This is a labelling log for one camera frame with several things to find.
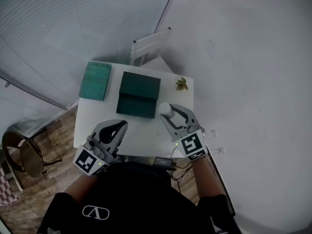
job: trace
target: white chair backrest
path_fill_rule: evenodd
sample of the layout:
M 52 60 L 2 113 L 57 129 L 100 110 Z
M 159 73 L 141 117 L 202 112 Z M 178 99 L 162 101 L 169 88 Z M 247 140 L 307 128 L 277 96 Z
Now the white chair backrest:
M 140 40 L 134 40 L 131 46 L 130 65 L 133 66 L 135 59 L 142 57 L 139 64 L 139 66 L 141 66 L 144 61 L 143 56 L 149 52 L 154 52 L 156 53 L 156 56 L 158 56 L 161 47 L 166 43 L 171 31 L 172 29 L 168 28 Z

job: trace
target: table top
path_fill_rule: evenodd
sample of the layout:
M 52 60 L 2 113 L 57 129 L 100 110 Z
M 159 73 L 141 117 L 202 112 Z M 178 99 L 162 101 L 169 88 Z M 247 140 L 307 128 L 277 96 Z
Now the table top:
M 177 91 L 176 81 L 181 79 L 179 75 L 123 64 L 111 63 L 111 65 L 112 69 L 104 101 L 85 98 L 79 99 L 74 147 L 78 148 L 79 145 L 83 145 L 86 142 L 87 136 L 91 134 L 97 124 L 110 119 L 123 119 L 128 122 L 128 130 L 119 147 L 118 154 L 170 157 L 176 146 L 171 142 L 172 137 L 161 121 L 157 109 L 161 103 L 168 102 L 170 104 L 179 104 L 193 110 L 193 79 L 185 77 L 189 88 L 188 91 Z M 161 79 L 155 119 L 116 113 L 119 88 L 124 71 Z M 172 157 L 183 157 L 183 155 L 179 150 L 175 150 Z

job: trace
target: red and white checkered cloth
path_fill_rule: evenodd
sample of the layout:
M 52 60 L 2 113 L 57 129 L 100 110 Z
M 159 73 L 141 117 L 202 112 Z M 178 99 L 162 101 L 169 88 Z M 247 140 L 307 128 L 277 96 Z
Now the red and white checkered cloth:
M 17 200 L 11 192 L 9 182 L 4 178 L 3 169 L 0 168 L 0 206 L 11 204 Z

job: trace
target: white cylindrical object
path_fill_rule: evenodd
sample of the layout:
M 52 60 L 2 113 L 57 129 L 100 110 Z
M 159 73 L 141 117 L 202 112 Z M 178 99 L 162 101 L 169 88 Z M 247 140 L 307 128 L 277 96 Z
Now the white cylindrical object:
M 169 103 L 166 103 L 166 102 L 163 102 L 160 104 L 160 106 L 158 107 L 158 112 L 161 115 L 165 115 L 169 118 L 172 118 L 173 116 L 175 116 L 175 112 L 172 110 Z

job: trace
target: teal book cover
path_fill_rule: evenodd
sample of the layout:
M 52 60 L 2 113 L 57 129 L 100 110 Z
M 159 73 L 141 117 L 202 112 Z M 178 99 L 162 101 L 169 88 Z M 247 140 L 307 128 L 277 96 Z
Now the teal book cover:
M 104 100 L 111 64 L 88 62 L 80 87 L 79 97 Z

